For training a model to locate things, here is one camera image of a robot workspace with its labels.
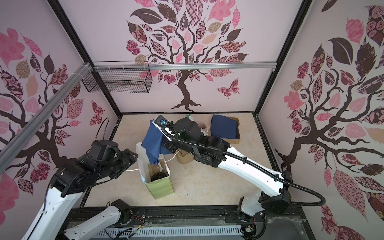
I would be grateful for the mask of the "single cardboard cup carrier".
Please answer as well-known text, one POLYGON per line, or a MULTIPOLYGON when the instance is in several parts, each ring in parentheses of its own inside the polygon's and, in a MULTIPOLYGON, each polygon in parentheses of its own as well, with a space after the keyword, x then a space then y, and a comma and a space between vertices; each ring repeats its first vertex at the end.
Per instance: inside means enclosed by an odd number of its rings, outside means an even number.
POLYGON ((164 160, 159 160, 158 164, 150 164, 149 165, 149 174, 152 177, 155 173, 164 172, 168 173, 167 166, 164 160))

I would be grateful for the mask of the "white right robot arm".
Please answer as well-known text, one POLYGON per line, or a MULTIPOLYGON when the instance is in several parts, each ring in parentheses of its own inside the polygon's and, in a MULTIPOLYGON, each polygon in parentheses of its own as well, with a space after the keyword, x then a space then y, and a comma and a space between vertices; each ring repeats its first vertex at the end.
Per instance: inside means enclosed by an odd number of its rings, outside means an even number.
POLYGON ((221 138, 204 135, 198 124, 188 118, 173 123, 159 116, 154 126, 167 138, 170 152, 188 152, 195 161, 229 171, 259 188, 255 194, 240 199, 239 216, 251 217, 262 211, 283 214, 288 209, 291 196, 283 183, 286 174, 254 162, 221 138))

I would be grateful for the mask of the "white paper takeout bag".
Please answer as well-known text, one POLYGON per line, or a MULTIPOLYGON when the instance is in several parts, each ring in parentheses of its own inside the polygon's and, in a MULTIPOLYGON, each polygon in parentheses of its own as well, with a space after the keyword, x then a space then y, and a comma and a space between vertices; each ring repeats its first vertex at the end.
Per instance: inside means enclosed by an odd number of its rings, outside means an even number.
POLYGON ((142 147, 142 142, 136 144, 136 154, 142 182, 154 199, 173 194, 175 190, 171 180, 171 171, 167 165, 167 154, 159 154, 158 162, 151 164, 147 150, 142 147))

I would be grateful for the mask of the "black cup lid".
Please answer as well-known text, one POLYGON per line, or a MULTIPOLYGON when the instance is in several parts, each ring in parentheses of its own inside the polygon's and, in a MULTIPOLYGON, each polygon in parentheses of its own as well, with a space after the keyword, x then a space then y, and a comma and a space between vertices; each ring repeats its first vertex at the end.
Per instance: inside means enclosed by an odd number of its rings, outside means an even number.
POLYGON ((163 178, 166 178, 168 177, 168 173, 164 173, 164 172, 158 172, 158 173, 155 173, 152 177, 151 177, 151 182, 155 182, 157 180, 160 180, 160 179, 163 179, 163 178))

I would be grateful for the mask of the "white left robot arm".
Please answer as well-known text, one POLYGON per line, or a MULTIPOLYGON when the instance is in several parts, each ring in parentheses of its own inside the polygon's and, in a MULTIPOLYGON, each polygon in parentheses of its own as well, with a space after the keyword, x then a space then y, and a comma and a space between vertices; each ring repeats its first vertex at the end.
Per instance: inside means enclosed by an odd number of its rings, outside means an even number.
POLYGON ((138 154, 113 141, 94 141, 88 153, 60 167, 50 180, 44 203, 24 235, 25 240, 89 240, 114 224, 128 224, 133 212, 123 200, 116 200, 85 222, 62 230, 71 209, 83 193, 100 179, 118 178, 137 162, 138 154))

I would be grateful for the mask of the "single blue napkin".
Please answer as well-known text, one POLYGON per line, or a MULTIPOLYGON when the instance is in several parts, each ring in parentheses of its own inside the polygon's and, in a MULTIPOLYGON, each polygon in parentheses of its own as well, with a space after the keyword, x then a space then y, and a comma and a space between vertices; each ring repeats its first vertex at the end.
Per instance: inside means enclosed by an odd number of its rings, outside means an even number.
POLYGON ((141 145, 146 150, 151 165, 157 165, 159 163, 160 155, 171 154, 165 147, 167 140, 162 131, 153 124, 153 121, 150 121, 149 129, 141 145))

